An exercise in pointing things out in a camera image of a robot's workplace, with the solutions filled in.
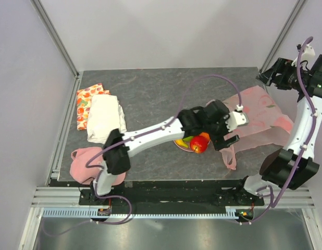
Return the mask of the green fake pear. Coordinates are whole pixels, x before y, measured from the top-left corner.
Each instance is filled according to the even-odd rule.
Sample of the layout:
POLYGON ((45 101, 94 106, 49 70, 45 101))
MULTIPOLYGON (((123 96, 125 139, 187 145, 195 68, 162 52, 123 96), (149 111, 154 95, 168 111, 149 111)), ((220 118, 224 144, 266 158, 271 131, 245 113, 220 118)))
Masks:
POLYGON ((185 137, 185 138, 183 138, 182 140, 183 140, 184 142, 190 142, 193 138, 194 138, 194 136, 189 136, 189 137, 185 137))

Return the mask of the pink plastic bag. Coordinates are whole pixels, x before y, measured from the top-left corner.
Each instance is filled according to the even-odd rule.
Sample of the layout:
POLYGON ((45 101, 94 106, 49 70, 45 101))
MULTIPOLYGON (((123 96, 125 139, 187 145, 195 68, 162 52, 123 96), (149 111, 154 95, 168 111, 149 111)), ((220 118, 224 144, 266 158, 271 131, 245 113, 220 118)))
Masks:
POLYGON ((293 121, 262 87, 250 87, 241 92, 241 97, 249 124, 226 135, 228 139, 237 134, 240 140, 220 150, 224 164, 231 170, 236 170, 236 153, 269 144, 285 146, 293 128, 293 121))

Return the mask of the yellow fake banana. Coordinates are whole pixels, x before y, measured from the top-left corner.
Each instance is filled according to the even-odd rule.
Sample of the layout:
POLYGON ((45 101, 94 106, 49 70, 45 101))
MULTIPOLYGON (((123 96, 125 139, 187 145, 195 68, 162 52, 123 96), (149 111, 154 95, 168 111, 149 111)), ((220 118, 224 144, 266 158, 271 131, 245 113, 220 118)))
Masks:
POLYGON ((183 141, 182 139, 175 140, 175 143, 180 147, 189 148, 188 144, 185 141, 183 141))

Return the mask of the fake orange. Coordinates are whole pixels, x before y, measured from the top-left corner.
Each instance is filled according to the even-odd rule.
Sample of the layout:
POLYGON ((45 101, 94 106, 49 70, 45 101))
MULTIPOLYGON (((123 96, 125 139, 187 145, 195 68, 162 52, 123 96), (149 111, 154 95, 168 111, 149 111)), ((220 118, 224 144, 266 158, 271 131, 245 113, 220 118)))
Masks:
POLYGON ((200 136, 204 137, 208 142, 210 141, 210 137, 209 137, 209 134, 208 134, 208 133, 206 133, 206 132, 202 132, 202 133, 200 134, 200 136))

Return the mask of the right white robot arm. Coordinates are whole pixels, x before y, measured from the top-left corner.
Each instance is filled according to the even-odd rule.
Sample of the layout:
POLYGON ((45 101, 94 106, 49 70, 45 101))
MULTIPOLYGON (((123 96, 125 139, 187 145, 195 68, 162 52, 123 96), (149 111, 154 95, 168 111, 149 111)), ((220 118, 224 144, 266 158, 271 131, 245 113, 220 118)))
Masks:
POLYGON ((322 55, 310 70, 279 58, 257 78, 266 86, 275 84, 280 90, 297 90, 297 113, 286 145, 270 154, 259 173, 246 177, 243 187, 233 191, 233 199, 239 205, 245 205, 268 185, 282 188, 287 183, 288 189, 296 190, 319 170, 319 164, 314 162, 314 148, 322 122, 322 55))

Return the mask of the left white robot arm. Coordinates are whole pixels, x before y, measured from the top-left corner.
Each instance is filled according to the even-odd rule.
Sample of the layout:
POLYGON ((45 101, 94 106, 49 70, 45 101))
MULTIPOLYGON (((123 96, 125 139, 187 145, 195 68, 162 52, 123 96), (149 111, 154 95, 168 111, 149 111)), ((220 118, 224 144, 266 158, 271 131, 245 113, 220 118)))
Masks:
POLYGON ((225 136, 247 123, 243 106, 230 111, 223 102, 212 101, 205 107, 183 109, 174 117, 145 129, 127 133, 114 129, 99 153, 104 162, 93 181, 90 198, 98 205, 105 204, 117 176, 130 169, 130 158, 146 149, 205 132, 214 149, 219 151, 237 142, 238 135, 228 139, 225 136))

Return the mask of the red fake fruit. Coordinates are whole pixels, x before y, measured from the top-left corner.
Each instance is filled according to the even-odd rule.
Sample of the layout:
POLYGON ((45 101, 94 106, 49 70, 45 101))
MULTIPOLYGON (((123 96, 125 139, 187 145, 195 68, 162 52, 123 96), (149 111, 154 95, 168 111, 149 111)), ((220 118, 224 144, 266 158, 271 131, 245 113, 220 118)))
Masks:
POLYGON ((192 138, 192 140, 190 141, 190 149, 194 152, 194 153, 203 153, 206 151, 207 146, 208 146, 208 142, 209 140, 207 140, 205 137, 203 136, 194 136, 192 138))

